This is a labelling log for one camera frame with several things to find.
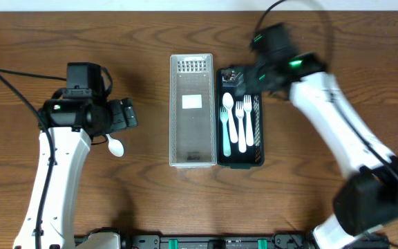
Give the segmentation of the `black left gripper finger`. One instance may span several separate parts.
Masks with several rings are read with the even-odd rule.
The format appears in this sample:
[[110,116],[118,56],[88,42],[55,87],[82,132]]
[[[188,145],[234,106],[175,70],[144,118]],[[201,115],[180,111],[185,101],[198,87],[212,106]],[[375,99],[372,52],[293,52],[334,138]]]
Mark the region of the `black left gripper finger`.
[[138,119],[134,112],[133,102],[131,98],[124,98],[121,100],[122,110],[124,114],[124,120],[127,127],[136,127],[138,125]]
[[120,131],[124,129],[124,114],[122,112],[121,104],[113,102],[111,104],[113,123],[111,125],[112,131]]

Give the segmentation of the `pale pink plastic spoon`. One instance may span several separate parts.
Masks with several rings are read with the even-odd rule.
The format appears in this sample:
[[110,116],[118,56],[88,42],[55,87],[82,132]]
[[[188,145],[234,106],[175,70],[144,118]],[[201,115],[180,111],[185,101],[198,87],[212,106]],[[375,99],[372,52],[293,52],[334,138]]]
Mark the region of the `pale pink plastic spoon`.
[[233,117],[233,112],[232,112],[232,108],[234,106],[234,100],[230,93],[228,93],[228,92],[224,93],[224,95],[222,96],[222,104],[223,104],[224,108],[226,108],[226,110],[227,110],[230,141],[232,143],[237,143],[238,135],[237,135],[236,125],[234,122],[234,117]]

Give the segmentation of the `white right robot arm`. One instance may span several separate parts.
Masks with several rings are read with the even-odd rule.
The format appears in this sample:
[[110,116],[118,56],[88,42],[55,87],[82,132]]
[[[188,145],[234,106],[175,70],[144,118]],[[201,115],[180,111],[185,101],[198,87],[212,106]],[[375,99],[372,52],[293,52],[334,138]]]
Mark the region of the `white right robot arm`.
[[275,248],[385,248],[376,232],[398,219],[398,156],[348,102],[314,53],[301,53],[284,24],[257,26],[252,65],[214,69],[208,54],[172,55],[169,164],[178,168],[264,163],[261,94],[284,93],[337,160],[345,185],[333,214],[309,234],[278,234]]

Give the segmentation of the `white plastic fork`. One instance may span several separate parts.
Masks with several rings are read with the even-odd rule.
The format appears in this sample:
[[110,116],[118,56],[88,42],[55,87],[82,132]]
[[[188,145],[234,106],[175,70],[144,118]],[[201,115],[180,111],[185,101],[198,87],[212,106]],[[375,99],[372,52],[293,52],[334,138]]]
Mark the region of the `white plastic fork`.
[[244,95],[243,109],[246,115],[246,144],[251,147],[254,145],[254,133],[252,127],[252,99],[251,95]]
[[247,145],[245,141],[245,132],[243,127],[243,118],[245,112],[243,110],[243,102],[236,102],[236,117],[238,119],[238,149],[240,153],[245,153],[247,151]]

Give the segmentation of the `mint green plastic fork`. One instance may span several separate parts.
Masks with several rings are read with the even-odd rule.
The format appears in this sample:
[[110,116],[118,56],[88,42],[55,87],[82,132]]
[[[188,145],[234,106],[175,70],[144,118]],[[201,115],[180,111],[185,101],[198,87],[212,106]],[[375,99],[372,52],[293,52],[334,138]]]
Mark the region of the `mint green plastic fork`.
[[225,157],[231,156],[231,146],[229,140],[229,132],[228,132],[228,113],[226,108],[220,107],[220,122],[222,124],[222,152]]

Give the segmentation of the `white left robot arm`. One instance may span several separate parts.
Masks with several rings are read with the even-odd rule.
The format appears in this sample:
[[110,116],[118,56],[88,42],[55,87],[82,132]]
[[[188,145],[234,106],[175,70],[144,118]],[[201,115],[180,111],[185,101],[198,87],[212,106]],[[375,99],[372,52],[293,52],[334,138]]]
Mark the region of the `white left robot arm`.
[[30,203],[14,248],[120,248],[119,232],[99,231],[77,243],[74,233],[79,182],[93,139],[135,127],[132,101],[57,99],[39,110],[39,162]]

